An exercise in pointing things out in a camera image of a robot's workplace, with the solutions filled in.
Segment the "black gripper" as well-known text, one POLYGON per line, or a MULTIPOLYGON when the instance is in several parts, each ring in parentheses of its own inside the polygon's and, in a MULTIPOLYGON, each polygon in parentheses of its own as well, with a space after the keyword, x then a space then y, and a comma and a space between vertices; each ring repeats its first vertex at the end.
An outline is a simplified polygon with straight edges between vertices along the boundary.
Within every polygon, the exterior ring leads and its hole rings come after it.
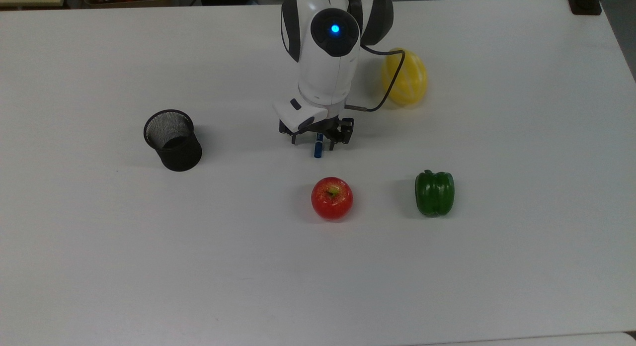
POLYGON ((354 131, 355 120, 353 118, 340 119, 336 116, 331 119, 320 120, 315 122, 313 117, 302 122, 298 130, 293 132, 279 120, 279 132, 291 136, 291 144, 296 145, 298 135, 306 132, 315 132, 323 134, 329 140, 329 151, 334 151, 337 144, 348 144, 354 131))

